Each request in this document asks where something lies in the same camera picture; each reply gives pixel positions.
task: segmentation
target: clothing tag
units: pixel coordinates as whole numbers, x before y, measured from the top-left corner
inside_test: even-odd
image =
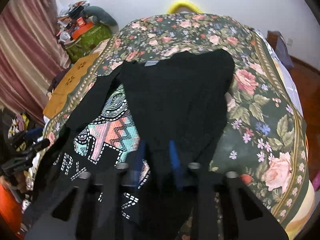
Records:
[[[148,67],[148,66],[153,66],[153,65],[156,65],[157,63],[159,62],[159,60],[148,60],[146,63],[145,63],[145,67]]]

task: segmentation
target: electrical outlet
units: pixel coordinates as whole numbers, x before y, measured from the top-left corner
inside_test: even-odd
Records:
[[[293,44],[293,39],[289,38],[289,39],[288,39],[288,42],[287,42],[287,45],[288,45],[288,46],[292,46],[292,44]]]

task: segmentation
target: pink object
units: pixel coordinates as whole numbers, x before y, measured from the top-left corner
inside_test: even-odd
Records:
[[[313,185],[313,188],[315,191],[320,188],[320,171],[318,172],[317,176],[312,181],[312,185]]]

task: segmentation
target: patterned cloth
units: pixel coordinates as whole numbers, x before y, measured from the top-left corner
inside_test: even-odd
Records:
[[[228,51],[236,68],[226,94],[228,124],[212,153],[209,169],[222,173],[236,170],[285,228],[308,189],[305,122],[293,106],[264,41],[231,17],[188,13],[131,22],[109,40],[68,95],[61,112],[50,120],[44,136],[54,143],[96,77],[110,74],[123,60],[146,62],[181,51],[199,54],[215,49]],[[179,239],[189,238],[191,219],[182,226]]]

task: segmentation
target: wooden floor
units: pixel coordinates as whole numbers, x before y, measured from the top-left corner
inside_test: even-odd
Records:
[[[320,170],[320,72],[294,61],[290,75],[295,82],[307,122],[308,167],[312,181]]]

